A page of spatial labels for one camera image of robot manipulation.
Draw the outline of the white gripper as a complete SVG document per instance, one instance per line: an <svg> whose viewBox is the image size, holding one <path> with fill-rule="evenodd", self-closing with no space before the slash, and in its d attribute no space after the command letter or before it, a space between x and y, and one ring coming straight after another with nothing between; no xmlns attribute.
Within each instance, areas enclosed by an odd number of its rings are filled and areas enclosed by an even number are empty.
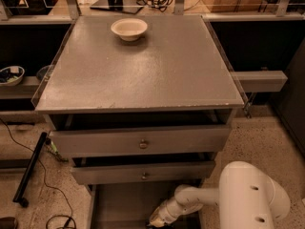
<svg viewBox="0 0 305 229"><path fill-rule="evenodd" d="M175 198L166 199L152 212L149 218L149 225L154 227L170 225L181 216L192 214L201 208L201 203L183 205L178 203Z"/></svg>

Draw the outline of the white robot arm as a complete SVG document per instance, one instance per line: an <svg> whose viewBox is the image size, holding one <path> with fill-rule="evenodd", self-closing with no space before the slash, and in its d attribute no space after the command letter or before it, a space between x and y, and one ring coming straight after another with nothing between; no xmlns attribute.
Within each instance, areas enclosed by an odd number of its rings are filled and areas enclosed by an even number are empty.
<svg viewBox="0 0 305 229"><path fill-rule="evenodd" d="M180 185L151 214L149 225L170 225L205 205L219 208L220 229L275 229L291 201L285 189L250 163L234 161L223 169L216 188Z"/></svg>

